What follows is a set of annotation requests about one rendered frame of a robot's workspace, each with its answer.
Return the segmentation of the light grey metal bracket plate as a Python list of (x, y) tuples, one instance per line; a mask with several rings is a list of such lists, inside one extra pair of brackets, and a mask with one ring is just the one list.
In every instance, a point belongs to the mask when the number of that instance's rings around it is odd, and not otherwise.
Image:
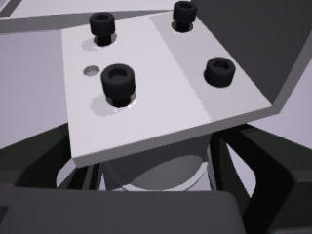
[[(197, 15), (177, 32), (173, 11), (115, 20), (109, 46), (90, 25), (61, 30), (71, 157), (77, 168), (280, 114), (312, 59), (312, 0), (190, 0)], [(230, 59), (230, 86), (205, 80), (207, 62)], [(100, 74), (135, 72), (117, 108)], [(86, 76), (97, 71), (95, 76)]]

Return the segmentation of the black socket head screw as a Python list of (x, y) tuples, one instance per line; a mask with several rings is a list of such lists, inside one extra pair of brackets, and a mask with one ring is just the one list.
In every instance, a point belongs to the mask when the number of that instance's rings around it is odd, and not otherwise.
[(115, 18), (107, 12), (99, 12), (90, 16), (91, 33), (97, 37), (100, 47), (111, 44), (111, 34), (115, 32)]
[(188, 32), (190, 23), (196, 19), (197, 6), (190, 1), (177, 1), (174, 4), (173, 19), (176, 21), (176, 31)]
[(136, 90), (135, 72), (123, 63), (111, 64), (103, 69), (100, 80), (104, 94), (117, 108), (128, 106)]
[(216, 88), (226, 88), (231, 85), (236, 67), (228, 58), (216, 57), (207, 62), (205, 71), (206, 82)]

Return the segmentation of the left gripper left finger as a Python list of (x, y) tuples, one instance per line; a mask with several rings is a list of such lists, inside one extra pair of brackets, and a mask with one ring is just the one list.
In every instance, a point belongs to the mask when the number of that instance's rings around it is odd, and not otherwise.
[[(57, 176), (71, 159), (68, 122), (0, 149), (0, 183), (57, 188)], [(96, 190), (99, 163), (76, 170), (66, 189)]]

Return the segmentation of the white shallow rectangular tray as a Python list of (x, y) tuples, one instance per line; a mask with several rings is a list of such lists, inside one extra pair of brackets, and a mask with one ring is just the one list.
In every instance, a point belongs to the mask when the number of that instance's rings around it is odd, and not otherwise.
[(176, 1), (190, 0), (7, 0), (0, 8), (0, 34), (81, 26), (98, 12), (116, 20), (169, 12)]

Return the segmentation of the dark grey cylinder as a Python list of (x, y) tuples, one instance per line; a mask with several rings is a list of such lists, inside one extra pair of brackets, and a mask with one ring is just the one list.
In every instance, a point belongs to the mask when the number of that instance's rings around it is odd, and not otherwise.
[(204, 174), (213, 133), (104, 161), (125, 191), (187, 191)]

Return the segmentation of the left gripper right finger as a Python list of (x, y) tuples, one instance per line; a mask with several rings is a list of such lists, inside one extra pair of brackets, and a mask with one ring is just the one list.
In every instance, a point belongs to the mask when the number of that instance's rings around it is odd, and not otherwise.
[[(227, 145), (255, 175), (252, 198)], [(247, 234), (312, 229), (312, 149), (246, 123), (214, 132), (210, 151), (216, 190), (235, 196)]]

